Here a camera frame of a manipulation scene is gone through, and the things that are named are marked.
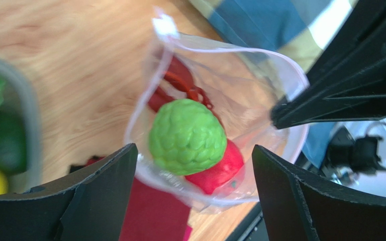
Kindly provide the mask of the green custard apple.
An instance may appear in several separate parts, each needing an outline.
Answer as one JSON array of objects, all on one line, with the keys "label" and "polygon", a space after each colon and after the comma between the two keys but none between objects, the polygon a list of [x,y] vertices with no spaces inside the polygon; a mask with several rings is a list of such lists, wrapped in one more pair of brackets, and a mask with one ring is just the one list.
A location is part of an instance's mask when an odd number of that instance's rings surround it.
[{"label": "green custard apple", "polygon": [[226,147],[227,136],[219,120],[191,99],[164,104],[148,136],[154,164],[178,176],[213,167],[222,160]]}]

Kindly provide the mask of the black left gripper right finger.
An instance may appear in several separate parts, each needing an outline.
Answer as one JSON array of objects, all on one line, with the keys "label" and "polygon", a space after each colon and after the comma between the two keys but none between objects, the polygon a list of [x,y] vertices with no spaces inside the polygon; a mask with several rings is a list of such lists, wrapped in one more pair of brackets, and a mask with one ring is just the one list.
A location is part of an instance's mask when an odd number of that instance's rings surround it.
[{"label": "black left gripper right finger", "polygon": [[252,162],[270,240],[386,240],[386,197],[336,184],[260,145]]}]

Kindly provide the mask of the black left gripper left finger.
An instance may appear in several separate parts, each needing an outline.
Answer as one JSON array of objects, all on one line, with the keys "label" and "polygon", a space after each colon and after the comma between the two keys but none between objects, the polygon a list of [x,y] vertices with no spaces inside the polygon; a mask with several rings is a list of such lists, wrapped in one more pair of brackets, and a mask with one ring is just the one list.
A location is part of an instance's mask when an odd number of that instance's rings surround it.
[{"label": "black left gripper left finger", "polygon": [[0,195],[0,240],[118,240],[137,157],[128,144],[27,192]]}]

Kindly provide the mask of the red toy lobster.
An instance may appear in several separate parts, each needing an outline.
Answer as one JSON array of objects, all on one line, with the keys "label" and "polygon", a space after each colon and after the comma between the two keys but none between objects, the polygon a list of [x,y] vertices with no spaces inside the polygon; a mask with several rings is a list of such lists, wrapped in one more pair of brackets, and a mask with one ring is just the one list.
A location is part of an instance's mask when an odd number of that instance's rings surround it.
[{"label": "red toy lobster", "polygon": [[[163,76],[159,77],[159,80],[184,93],[184,99],[191,99],[204,105],[217,118],[221,126],[225,128],[221,117],[214,110],[215,105],[212,103],[208,93],[196,84],[192,71],[179,57],[174,55],[171,58],[168,68],[163,71]],[[152,111],[152,113],[157,113],[164,104],[174,100],[177,100],[177,98],[169,95],[159,83],[156,90],[152,92],[151,97],[147,100],[145,107],[147,110]]]}]

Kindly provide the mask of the clear zip top bag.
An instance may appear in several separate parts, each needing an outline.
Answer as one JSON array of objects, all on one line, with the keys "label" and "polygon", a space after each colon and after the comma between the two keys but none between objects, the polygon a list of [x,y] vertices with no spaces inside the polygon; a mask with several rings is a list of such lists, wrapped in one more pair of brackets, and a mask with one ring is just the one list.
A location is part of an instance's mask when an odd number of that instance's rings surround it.
[{"label": "clear zip top bag", "polygon": [[[218,213],[233,206],[259,200],[252,165],[256,145],[278,152],[294,162],[306,140],[309,127],[276,129],[271,109],[283,98],[292,100],[309,83],[301,67],[287,56],[268,50],[245,48],[211,39],[187,35],[177,30],[173,18],[161,9],[152,19],[154,30],[150,51],[143,68],[143,92],[126,128],[124,140],[135,143],[138,161],[135,176],[142,183],[174,195],[186,205],[204,212]],[[229,195],[206,195],[201,189],[156,166],[148,148],[148,136],[157,113],[145,105],[160,83],[177,99],[185,94],[159,77],[177,56],[192,71],[196,84],[209,95],[223,123],[227,140],[239,148],[245,176]]]}]

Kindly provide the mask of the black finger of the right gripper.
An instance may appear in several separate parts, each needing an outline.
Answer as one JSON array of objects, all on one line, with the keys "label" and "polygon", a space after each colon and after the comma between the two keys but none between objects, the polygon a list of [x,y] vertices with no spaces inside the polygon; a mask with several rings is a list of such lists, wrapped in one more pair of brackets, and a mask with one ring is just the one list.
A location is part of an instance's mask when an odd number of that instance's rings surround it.
[{"label": "black finger of the right gripper", "polygon": [[358,1],[308,71],[310,86],[271,111],[278,129],[386,117],[386,1]]}]

